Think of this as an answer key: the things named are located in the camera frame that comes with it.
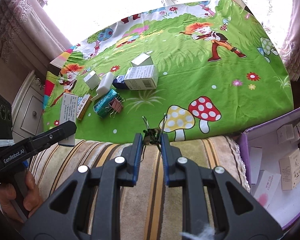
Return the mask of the person's left hand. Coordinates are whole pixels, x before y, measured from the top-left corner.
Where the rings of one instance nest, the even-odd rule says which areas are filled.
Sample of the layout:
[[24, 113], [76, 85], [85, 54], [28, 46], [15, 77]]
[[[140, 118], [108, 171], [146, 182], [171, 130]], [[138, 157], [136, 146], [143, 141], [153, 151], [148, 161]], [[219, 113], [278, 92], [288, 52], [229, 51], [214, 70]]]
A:
[[25, 222], [24, 215], [20, 215], [13, 205], [13, 201], [23, 196], [23, 208], [29, 213], [27, 218], [30, 218], [38, 208], [43, 204], [43, 199], [39, 192], [39, 187], [36, 184], [35, 178], [30, 171], [25, 173], [23, 184], [26, 186], [26, 194], [23, 196], [19, 192], [19, 188], [15, 189], [14, 185], [0, 184], [0, 206], [4, 215], [17, 222], [23, 224]]

